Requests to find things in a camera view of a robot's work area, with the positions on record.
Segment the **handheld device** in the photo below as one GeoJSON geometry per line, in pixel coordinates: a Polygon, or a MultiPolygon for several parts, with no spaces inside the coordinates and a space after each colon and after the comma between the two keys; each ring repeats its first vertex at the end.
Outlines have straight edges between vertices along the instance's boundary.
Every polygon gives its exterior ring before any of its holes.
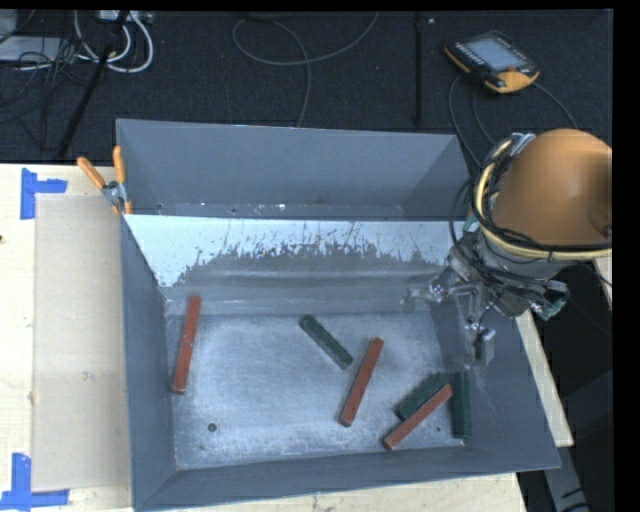
{"type": "Polygon", "coordinates": [[[449,41],[444,52],[469,78],[501,94],[524,89],[540,74],[527,55],[497,32],[449,41]]]}

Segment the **cable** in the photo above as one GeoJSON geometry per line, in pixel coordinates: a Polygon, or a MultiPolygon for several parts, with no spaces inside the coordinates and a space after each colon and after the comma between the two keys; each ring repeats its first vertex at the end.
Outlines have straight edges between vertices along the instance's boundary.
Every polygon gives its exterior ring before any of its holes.
{"type": "Polygon", "coordinates": [[[480,89],[482,88],[482,85],[479,85],[478,88],[473,92],[473,97],[471,100],[471,105],[473,107],[473,116],[476,118],[476,123],[478,125],[478,127],[480,128],[480,131],[482,131],[482,133],[484,134],[484,136],[487,138],[487,140],[495,146],[496,141],[493,140],[493,138],[491,137],[491,135],[489,135],[489,132],[487,131],[487,129],[484,127],[484,124],[482,124],[482,121],[480,120],[480,116],[478,115],[478,93],[480,92],[480,89]]]}
{"type": "MultiPolygon", "coordinates": [[[[116,66],[115,64],[112,64],[113,62],[124,58],[129,53],[129,51],[131,49],[131,46],[132,46],[131,45],[131,36],[129,34],[129,30],[127,29],[126,26],[123,26],[122,29],[123,29],[123,32],[125,34],[125,37],[127,38],[127,45],[126,45],[125,49],[119,55],[116,55],[114,57],[110,57],[110,58],[107,59],[107,67],[110,70],[116,71],[118,73],[140,73],[140,72],[146,70],[151,65],[151,63],[153,62],[154,48],[153,48],[153,39],[151,39],[151,34],[147,30],[147,27],[144,26],[144,23],[142,23],[140,21],[140,18],[139,18],[139,16],[137,14],[130,13],[129,17],[138,26],[138,28],[140,29],[140,31],[142,32],[142,34],[145,37],[145,41],[147,43],[147,58],[146,58],[146,60],[144,61],[143,64],[141,64],[140,66],[137,66],[137,67],[133,67],[133,68],[126,68],[126,67],[116,66]]],[[[74,11],[74,26],[75,26],[75,29],[76,29],[76,34],[78,35],[78,37],[80,37],[82,39],[83,36],[82,36],[82,32],[80,31],[80,26],[78,24],[78,11],[77,10],[74,11]]],[[[82,47],[87,51],[87,53],[91,57],[88,60],[92,60],[92,62],[95,62],[95,63],[97,63],[99,61],[98,55],[91,49],[91,47],[87,43],[82,43],[82,47]]]]}
{"type": "Polygon", "coordinates": [[[238,50],[240,50],[242,53],[244,53],[247,57],[258,61],[258,62],[262,62],[263,64],[270,64],[272,66],[302,66],[305,64],[312,64],[314,62],[320,62],[321,60],[326,60],[326,59],[330,59],[332,57],[335,57],[337,55],[340,55],[341,53],[346,52],[347,50],[350,50],[351,48],[353,48],[356,44],[358,44],[362,39],[364,39],[364,37],[371,31],[371,29],[373,28],[373,26],[375,25],[378,16],[380,16],[380,11],[376,11],[375,15],[373,16],[373,19],[371,20],[371,23],[369,23],[369,25],[367,26],[367,28],[364,30],[364,32],[362,32],[362,34],[360,34],[354,41],[352,41],[351,43],[349,43],[347,46],[344,46],[343,48],[340,48],[339,50],[336,50],[335,52],[331,52],[328,53],[326,55],[320,55],[319,57],[313,57],[311,59],[305,57],[304,60],[292,60],[292,61],[279,61],[279,60],[268,60],[268,59],[263,59],[261,57],[258,57],[257,55],[254,55],[252,53],[250,53],[249,51],[247,51],[238,41],[238,27],[240,27],[240,25],[242,25],[243,23],[245,23],[247,20],[240,20],[238,21],[238,23],[236,23],[233,27],[233,31],[232,31],[232,37],[233,37],[233,42],[236,45],[236,48],[238,48],[238,50]]]}
{"type": "MultiPolygon", "coordinates": [[[[455,88],[455,85],[458,83],[458,81],[460,80],[461,77],[462,77],[462,75],[456,75],[456,77],[451,82],[451,85],[449,86],[449,116],[451,117],[451,123],[453,124],[453,129],[455,130],[456,135],[458,136],[458,138],[460,139],[460,142],[462,143],[462,147],[467,150],[467,153],[469,153],[469,155],[473,159],[473,161],[476,164],[476,167],[478,168],[478,171],[479,171],[479,169],[482,167],[482,164],[480,163],[480,160],[478,159],[478,157],[473,154],[473,151],[471,151],[471,148],[470,148],[468,142],[463,137],[462,132],[460,131],[460,127],[458,126],[458,122],[456,120],[455,113],[453,111],[453,90],[455,88]]],[[[477,175],[478,171],[471,172],[471,175],[472,176],[477,175]]]]}
{"type": "Polygon", "coordinates": [[[29,22],[29,20],[33,17],[33,15],[35,14],[36,9],[31,9],[31,12],[29,13],[29,15],[27,16],[27,18],[20,23],[19,26],[14,27],[12,30],[10,30],[9,32],[7,32],[6,34],[2,34],[0,36],[0,44],[4,43],[5,41],[7,41],[8,39],[10,39],[11,37],[13,37],[13,35],[22,30],[22,28],[24,28],[24,26],[29,22]]]}
{"type": "Polygon", "coordinates": [[[610,242],[601,245],[584,246],[545,245],[532,240],[522,233],[496,227],[490,222],[490,219],[487,220],[484,214],[484,211],[487,211],[490,217],[491,209],[488,207],[488,198],[491,197],[492,191],[490,187],[487,187],[487,183],[495,171],[495,166],[496,162],[491,162],[484,168],[475,184],[474,197],[471,202],[473,212],[480,224],[480,229],[482,229],[490,242],[514,256],[523,258],[546,258],[564,261],[589,260],[608,256],[611,253],[610,242]],[[514,240],[506,240],[506,236],[510,236],[514,240]]]}
{"type": "MultiPolygon", "coordinates": [[[[296,43],[298,43],[298,46],[300,47],[300,51],[302,52],[302,56],[304,57],[305,61],[308,61],[309,60],[309,56],[307,55],[307,50],[305,49],[304,45],[302,44],[302,41],[300,41],[300,38],[293,32],[293,30],[291,30],[290,28],[286,27],[284,24],[280,23],[279,21],[273,21],[272,23],[274,25],[276,25],[277,27],[280,27],[282,30],[287,32],[291,37],[293,37],[295,39],[296,43]]],[[[307,88],[306,88],[306,91],[304,93],[304,101],[302,102],[302,110],[300,111],[300,116],[298,116],[298,122],[296,123],[296,127],[297,128],[300,128],[300,126],[302,126],[302,119],[304,118],[304,114],[307,111],[307,105],[309,104],[309,95],[311,94],[311,63],[310,62],[307,62],[306,68],[307,68],[307,88]]]]}
{"type": "Polygon", "coordinates": [[[567,116],[567,118],[571,122],[571,126],[573,126],[573,128],[576,129],[576,130],[578,129],[578,124],[576,123],[576,120],[571,115],[571,112],[569,112],[569,109],[567,107],[565,107],[564,103],[562,103],[558,98],[556,98],[551,93],[551,91],[549,91],[548,89],[545,89],[544,87],[542,87],[538,82],[533,82],[532,85],[534,87],[536,87],[537,89],[540,89],[547,96],[549,96],[549,98],[551,98],[556,103],[556,105],[558,105],[562,109],[562,111],[565,113],[565,115],[567,116]]]}
{"type": "MultiPolygon", "coordinates": [[[[79,59],[83,59],[83,60],[91,60],[93,62],[98,62],[100,57],[91,49],[91,47],[86,42],[84,42],[84,36],[82,35],[82,31],[80,30],[80,25],[78,23],[78,10],[77,9],[74,9],[74,11],[73,11],[73,19],[74,19],[73,25],[74,25],[74,28],[75,28],[76,35],[82,41],[81,46],[89,54],[89,57],[87,57],[86,55],[80,55],[79,54],[78,58],[79,59]]],[[[131,34],[129,33],[129,29],[126,26],[123,26],[122,27],[122,31],[124,32],[125,38],[127,40],[125,48],[124,48],[124,50],[122,50],[122,52],[120,52],[119,55],[115,55],[115,56],[110,57],[109,59],[107,59],[107,62],[116,62],[116,61],[118,61],[120,59],[123,59],[124,57],[127,56],[127,54],[129,53],[129,50],[131,49],[131,34]]]]}
{"type": "Polygon", "coordinates": [[[602,334],[604,334],[608,338],[611,338],[613,336],[613,333],[609,332],[607,329],[605,329],[600,324],[598,324],[596,321],[594,321],[593,318],[591,318],[591,316],[589,316],[587,314],[587,312],[584,309],[582,309],[582,307],[580,307],[578,305],[578,303],[576,302],[576,300],[573,297],[569,297],[569,302],[571,302],[571,304],[573,304],[573,307],[576,309],[576,311],[578,313],[580,313],[580,315],[582,317],[584,317],[584,319],[587,322],[589,322],[593,327],[598,329],[598,331],[600,331],[602,334]]]}

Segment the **black cable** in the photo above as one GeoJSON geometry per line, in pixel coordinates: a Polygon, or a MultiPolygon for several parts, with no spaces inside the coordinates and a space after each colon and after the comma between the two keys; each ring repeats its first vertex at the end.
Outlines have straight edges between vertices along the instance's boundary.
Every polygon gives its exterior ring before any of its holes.
{"type": "Polygon", "coordinates": [[[13,37],[15,35],[16,32],[22,30],[22,28],[24,28],[24,26],[29,22],[29,20],[33,17],[33,15],[35,14],[36,9],[31,9],[31,12],[29,13],[29,15],[27,16],[27,18],[18,26],[18,27],[14,27],[13,30],[11,30],[10,32],[7,32],[6,34],[3,34],[0,36],[0,44],[4,43],[5,41],[9,40],[11,37],[13,37]]]}
{"type": "Polygon", "coordinates": [[[489,135],[489,132],[484,127],[484,124],[482,123],[482,121],[480,120],[480,116],[478,115],[478,93],[480,92],[480,89],[482,89],[483,87],[484,87],[483,85],[479,85],[478,88],[473,92],[473,97],[471,99],[471,106],[473,108],[473,116],[476,118],[476,124],[480,128],[480,131],[484,134],[484,136],[487,138],[487,140],[492,145],[495,146],[496,141],[493,140],[493,137],[491,137],[491,135],[489,135]]]}
{"type": "Polygon", "coordinates": [[[578,129],[578,124],[576,123],[576,120],[573,118],[573,116],[571,115],[571,112],[569,112],[569,109],[564,105],[564,103],[562,103],[558,98],[556,98],[551,93],[551,91],[549,91],[548,89],[542,87],[538,82],[533,82],[532,85],[535,88],[540,89],[547,96],[549,96],[549,98],[551,98],[556,103],[556,105],[558,105],[562,109],[562,111],[565,113],[565,115],[569,119],[569,122],[571,123],[571,126],[573,126],[573,128],[576,129],[576,130],[578,129]]]}
{"type": "Polygon", "coordinates": [[[588,263],[585,263],[584,261],[576,261],[576,263],[578,265],[582,265],[583,267],[588,268],[591,273],[596,276],[600,281],[602,281],[603,283],[609,285],[610,288],[613,288],[613,284],[611,284],[611,281],[609,281],[606,277],[604,277],[600,272],[598,272],[595,268],[593,268],[592,265],[589,265],[588,263]]]}
{"type": "Polygon", "coordinates": [[[584,319],[587,322],[589,322],[593,327],[595,327],[598,331],[600,331],[604,336],[608,338],[611,338],[613,336],[611,332],[609,332],[607,329],[602,327],[599,323],[594,321],[593,318],[591,318],[591,316],[584,309],[582,309],[582,307],[576,302],[576,300],[573,297],[569,297],[569,302],[571,302],[575,310],[578,313],[580,313],[580,315],[584,317],[584,319]]]}
{"type": "Polygon", "coordinates": [[[100,80],[100,75],[102,75],[102,72],[104,71],[107,65],[109,54],[111,53],[111,50],[113,50],[113,47],[115,45],[115,39],[118,37],[118,33],[120,29],[122,29],[122,26],[125,24],[128,16],[129,16],[128,9],[122,9],[118,12],[118,17],[116,18],[114,26],[112,27],[112,30],[110,32],[110,37],[107,40],[107,44],[105,44],[104,46],[102,55],[100,56],[100,60],[93,74],[91,75],[91,80],[89,81],[89,85],[87,85],[87,88],[85,89],[85,92],[82,95],[82,99],[80,100],[80,103],[74,110],[71,116],[71,119],[69,120],[69,124],[67,125],[67,128],[64,134],[62,135],[62,138],[60,139],[60,147],[58,149],[58,154],[57,154],[57,157],[59,160],[64,159],[67,153],[67,150],[71,145],[71,141],[73,140],[73,136],[75,135],[78,125],[80,124],[82,115],[84,114],[84,111],[87,108],[87,105],[89,104],[89,100],[93,95],[93,91],[98,85],[98,82],[100,80]]]}
{"type": "Polygon", "coordinates": [[[243,23],[245,23],[247,20],[240,20],[238,21],[238,23],[236,23],[233,27],[233,31],[232,31],[232,37],[233,37],[233,42],[236,45],[236,48],[238,48],[238,50],[240,50],[242,53],[244,53],[247,57],[256,60],[258,62],[262,62],[263,64],[270,64],[272,66],[302,66],[305,64],[312,64],[314,62],[320,62],[322,60],[326,60],[326,59],[330,59],[332,57],[335,57],[337,55],[340,55],[341,53],[346,52],[347,50],[350,50],[351,48],[353,48],[356,44],[358,44],[360,41],[362,41],[362,39],[364,39],[364,37],[371,31],[371,29],[373,28],[373,26],[375,25],[378,16],[380,16],[380,11],[376,11],[375,15],[373,16],[373,19],[371,20],[371,23],[369,23],[369,25],[367,26],[367,28],[364,30],[364,32],[362,32],[362,34],[360,34],[354,41],[352,41],[351,43],[349,43],[347,46],[344,46],[342,48],[340,48],[339,50],[336,50],[334,52],[328,53],[326,55],[320,55],[319,57],[313,57],[311,59],[305,57],[304,60],[292,60],[292,61],[280,61],[280,60],[269,60],[269,59],[263,59],[261,57],[258,57],[257,55],[254,55],[252,53],[250,53],[249,51],[247,51],[238,41],[238,27],[240,27],[240,25],[242,25],[243,23]]]}
{"type": "Polygon", "coordinates": [[[456,75],[456,77],[451,82],[451,85],[449,86],[449,116],[451,117],[451,124],[453,124],[453,129],[455,130],[456,135],[460,139],[462,148],[467,151],[469,156],[473,159],[474,163],[476,164],[477,170],[472,171],[470,173],[471,176],[476,176],[480,173],[480,168],[482,167],[482,164],[480,163],[480,160],[478,159],[478,157],[476,157],[476,155],[473,154],[473,151],[471,151],[469,144],[467,143],[466,139],[462,135],[462,132],[460,131],[460,127],[458,126],[458,121],[456,120],[455,112],[453,110],[453,90],[455,89],[455,85],[458,83],[460,78],[462,78],[462,75],[460,74],[456,75]]]}

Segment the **wooden stick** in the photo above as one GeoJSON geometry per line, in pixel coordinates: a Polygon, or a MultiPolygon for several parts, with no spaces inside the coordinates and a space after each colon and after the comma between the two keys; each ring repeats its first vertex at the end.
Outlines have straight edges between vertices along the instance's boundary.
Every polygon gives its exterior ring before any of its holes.
{"type": "Polygon", "coordinates": [[[445,384],[440,388],[433,398],[428,400],[420,409],[414,412],[411,416],[409,416],[405,421],[403,421],[400,425],[396,427],[396,429],[391,432],[387,437],[382,441],[382,446],[385,447],[386,450],[393,450],[405,437],[407,437],[413,429],[415,429],[422,421],[426,419],[429,414],[435,411],[440,405],[449,400],[453,396],[453,392],[451,390],[451,384],[445,384]]]}
{"type": "Polygon", "coordinates": [[[198,326],[198,315],[200,314],[200,297],[191,295],[187,306],[187,314],[184,319],[178,360],[176,361],[176,371],[173,376],[171,392],[183,395],[187,390],[187,377],[189,376],[189,366],[191,365],[191,354],[193,353],[193,340],[196,337],[198,326]]]}
{"type": "Polygon", "coordinates": [[[369,379],[371,379],[373,369],[378,362],[378,356],[380,355],[383,344],[384,341],[380,338],[373,338],[369,344],[367,353],[365,354],[362,364],[360,365],[360,369],[358,370],[356,380],[353,381],[349,397],[342,408],[342,414],[340,415],[339,422],[345,427],[350,427],[356,417],[356,413],[360,407],[360,402],[364,397],[364,392],[367,390],[369,379]]]}

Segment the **black floor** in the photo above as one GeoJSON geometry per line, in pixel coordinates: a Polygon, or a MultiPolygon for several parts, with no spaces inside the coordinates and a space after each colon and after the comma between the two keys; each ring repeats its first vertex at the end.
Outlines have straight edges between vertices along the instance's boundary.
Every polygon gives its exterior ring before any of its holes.
{"type": "MultiPolygon", "coordinates": [[[[70,12],[36,10],[27,19],[30,13],[20,10],[20,19],[27,20],[21,34],[72,33],[70,12]]],[[[267,65],[239,51],[233,29],[247,14],[157,12],[148,25],[152,65],[139,74],[104,74],[64,160],[85,155],[96,164],[109,164],[116,118],[295,126],[305,107],[299,123],[303,127],[453,133],[449,93],[458,71],[445,58],[443,43],[489,30],[505,33],[537,62],[538,83],[554,99],[533,87],[496,96],[461,80],[452,91],[452,106],[460,134],[476,157],[484,157],[491,146],[479,122],[493,139],[514,131],[569,127],[570,118],[557,101],[580,129],[612,145],[612,11],[424,12],[424,105],[418,127],[413,11],[381,13],[355,46],[309,67],[267,65]]],[[[92,15],[80,11],[79,22],[85,40],[97,49],[106,41],[109,25],[97,23],[92,15]]],[[[374,12],[280,13],[275,21],[284,28],[247,19],[236,35],[247,51],[261,58],[299,60],[303,52],[298,41],[310,58],[335,52],[358,38],[374,17],[374,12]]],[[[140,31],[133,27],[132,33],[131,55],[137,52],[139,64],[147,50],[140,31]]],[[[85,61],[39,71],[0,64],[0,162],[56,161],[61,137],[93,69],[85,61]]],[[[473,165],[470,155],[467,161],[473,165]]],[[[565,398],[611,370],[611,339],[602,332],[610,332],[611,317],[590,271],[572,268],[560,277],[569,283],[575,303],[538,328],[565,398]]],[[[595,430],[577,442],[574,461],[592,510],[612,510],[612,421],[591,428],[595,430]],[[594,477],[592,468],[600,474],[610,468],[606,474],[611,478],[594,477]]],[[[551,510],[540,478],[521,475],[523,492],[536,512],[551,510]]]]}

